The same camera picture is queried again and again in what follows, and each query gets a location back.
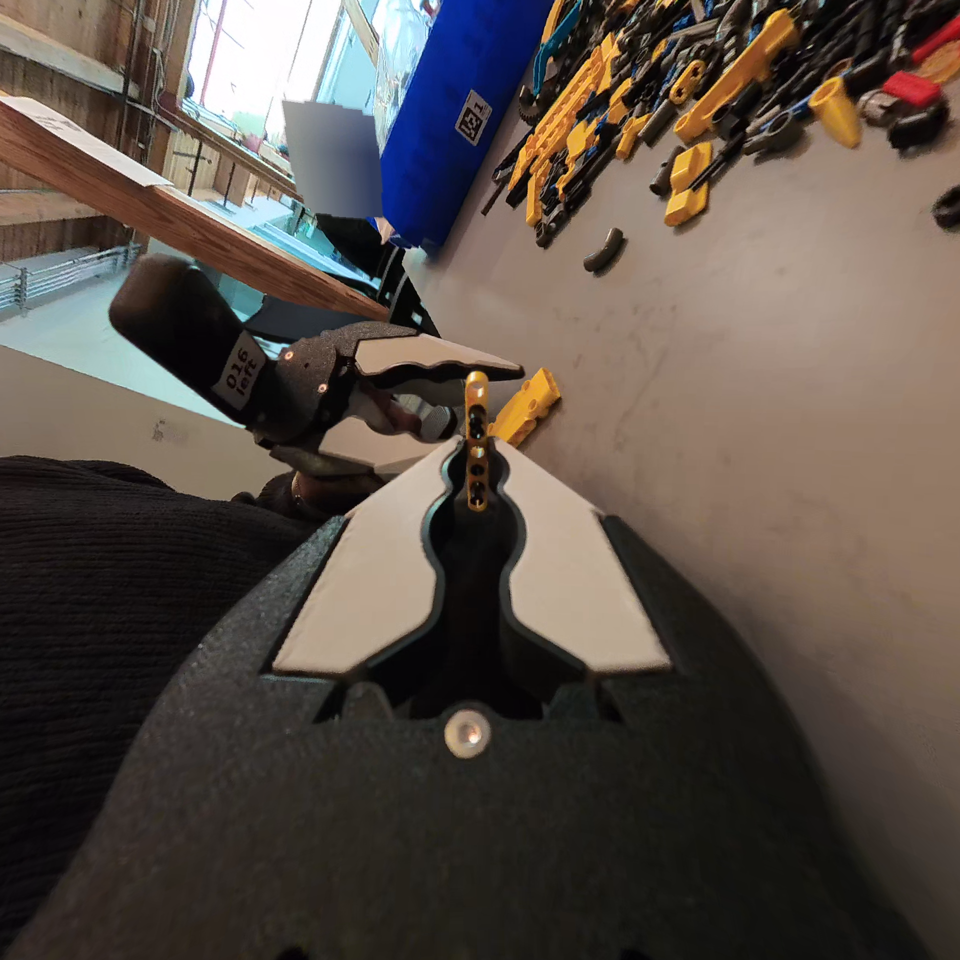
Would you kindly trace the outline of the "yellow rectangular panel brick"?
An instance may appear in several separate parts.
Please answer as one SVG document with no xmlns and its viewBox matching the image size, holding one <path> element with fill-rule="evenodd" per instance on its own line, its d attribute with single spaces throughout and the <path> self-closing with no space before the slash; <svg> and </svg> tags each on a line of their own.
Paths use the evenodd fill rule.
<svg viewBox="0 0 960 960">
<path fill-rule="evenodd" d="M 503 406 L 488 434 L 517 449 L 561 399 L 553 373 L 541 367 Z"/>
</svg>

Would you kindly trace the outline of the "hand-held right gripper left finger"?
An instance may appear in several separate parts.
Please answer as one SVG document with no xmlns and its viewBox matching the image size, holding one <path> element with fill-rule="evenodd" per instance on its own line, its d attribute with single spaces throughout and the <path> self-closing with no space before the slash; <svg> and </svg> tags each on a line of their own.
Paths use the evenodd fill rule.
<svg viewBox="0 0 960 960">
<path fill-rule="evenodd" d="M 271 669 L 343 680 L 429 629 L 443 570 L 431 537 L 448 502 L 450 438 L 346 516 Z"/>
</svg>

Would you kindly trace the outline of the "yellow beam with black pins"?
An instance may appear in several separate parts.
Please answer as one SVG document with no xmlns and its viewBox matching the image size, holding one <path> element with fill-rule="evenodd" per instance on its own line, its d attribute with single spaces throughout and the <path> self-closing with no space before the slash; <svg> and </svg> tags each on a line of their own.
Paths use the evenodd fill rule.
<svg viewBox="0 0 960 960">
<path fill-rule="evenodd" d="M 464 382 L 466 441 L 466 501 L 474 513 L 485 512 L 489 503 L 489 378 L 472 371 Z"/>
</svg>

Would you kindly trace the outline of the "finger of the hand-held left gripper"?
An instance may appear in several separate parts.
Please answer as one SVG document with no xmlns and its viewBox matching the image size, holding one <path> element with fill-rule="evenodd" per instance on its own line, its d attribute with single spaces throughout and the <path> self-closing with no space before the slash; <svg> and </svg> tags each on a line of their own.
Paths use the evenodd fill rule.
<svg viewBox="0 0 960 960">
<path fill-rule="evenodd" d="M 423 439 L 409 431 L 385 433 L 360 416 L 347 416 L 319 443 L 317 478 L 375 476 L 389 482 L 459 440 L 456 430 L 443 439 Z"/>
<path fill-rule="evenodd" d="M 443 385 L 480 373 L 490 382 L 525 378 L 522 365 L 471 346 L 427 334 L 364 339 L 351 361 L 355 378 L 380 388 L 398 388 L 412 381 Z"/>
</svg>

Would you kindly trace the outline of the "grey curved elbow brick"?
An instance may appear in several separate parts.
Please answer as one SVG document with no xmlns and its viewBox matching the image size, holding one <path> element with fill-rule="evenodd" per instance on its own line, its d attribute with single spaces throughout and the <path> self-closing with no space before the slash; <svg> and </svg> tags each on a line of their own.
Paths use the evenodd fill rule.
<svg viewBox="0 0 960 960">
<path fill-rule="evenodd" d="M 583 258 L 583 270 L 592 275 L 599 275 L 609 270 L 619 257 L 625 239 L 619 227 L 611 227 L 603 244 Z"/>
</svg>

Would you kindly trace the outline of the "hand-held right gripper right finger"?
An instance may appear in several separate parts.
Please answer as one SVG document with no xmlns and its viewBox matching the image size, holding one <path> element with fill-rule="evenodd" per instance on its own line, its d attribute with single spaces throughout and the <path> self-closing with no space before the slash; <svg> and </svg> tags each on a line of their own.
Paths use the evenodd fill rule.
<svg viewBox="0 0 960 960">
<path fill-rule="evenodd" d="M 496 452 L 505 464 L 501 496 L 518 518 L 519 552 L 506 570 L 512 621 L 592 679 L 669 671 L 606 514 L 521 451 Z"/>
</svg>

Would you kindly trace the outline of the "pile of yellow blue bricks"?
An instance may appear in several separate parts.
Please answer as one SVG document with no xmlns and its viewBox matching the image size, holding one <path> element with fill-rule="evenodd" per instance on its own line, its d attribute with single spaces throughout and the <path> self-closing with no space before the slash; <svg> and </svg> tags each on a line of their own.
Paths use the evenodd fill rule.
<svg viewBox="0 0 960 960">
<path fill-rule="evenodd" d="M 810 97 L 864 57 L 866 2 L 551 2 L 531 83 L 527 131 L 495 167 L 504 196 L 549 247 L 613 159 L 672 131 L 678 148 L 651 183 L 666 222 L 706 204 L 736 159 L 788 151 Z"/>
</svg>

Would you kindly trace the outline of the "pile of black red pins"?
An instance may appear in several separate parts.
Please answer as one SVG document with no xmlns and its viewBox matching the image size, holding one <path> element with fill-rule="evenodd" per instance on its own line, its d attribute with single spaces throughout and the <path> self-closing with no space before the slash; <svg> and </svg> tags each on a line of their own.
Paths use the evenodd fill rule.
<svg viewBox="0 0 960 960">
<path fill-rule="evenodd" d="M 944 88 L 957 75 L 957 1 L 819 2 L 803 20 L 782 115 L 847 150 L 872 127 L 909 152 L 939 138 L 951 116 Z"/>
</svg>

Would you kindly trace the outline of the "clear plastic bag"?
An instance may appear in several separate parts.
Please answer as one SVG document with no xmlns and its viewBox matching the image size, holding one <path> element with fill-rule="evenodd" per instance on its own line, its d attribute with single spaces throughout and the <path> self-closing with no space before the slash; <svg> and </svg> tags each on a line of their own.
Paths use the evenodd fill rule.
<svg viewBox="0 0 960 960">
<path fill-rule="evenodd" d="M 372 116 L 378 152 L 384 153 L 443 1 L 385 1 L 377 9 L 376 76 Z"/>
</svg>

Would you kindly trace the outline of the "blue plastic storage bin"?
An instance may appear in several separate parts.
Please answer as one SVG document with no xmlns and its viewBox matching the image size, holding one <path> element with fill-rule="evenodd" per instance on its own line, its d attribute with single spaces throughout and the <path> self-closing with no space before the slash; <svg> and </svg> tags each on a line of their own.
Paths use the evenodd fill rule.
<svg viewBox="0 0 960 960">
<path fill-rule="evenodd" d="M 552 6 L 439 3 L 380 153 L 383 216 L 404 242 L 446 242 Z"/>
</svg>

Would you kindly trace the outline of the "person's left hand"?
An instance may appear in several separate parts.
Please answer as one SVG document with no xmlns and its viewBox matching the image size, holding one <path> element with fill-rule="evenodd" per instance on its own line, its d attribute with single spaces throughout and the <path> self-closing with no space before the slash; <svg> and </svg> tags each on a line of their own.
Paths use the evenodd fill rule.
<svg viewBox="0 0 960 960">
<path fill-rule="evenodd" d="M 346 515 L 382 486 L 376 476 L 317 478 L 288 471 L 271 478 L 258 494 L 240 491 L 230 502 L 257 507 L 291 521 L 323 524 L 332 517 Z"/>
</svg>

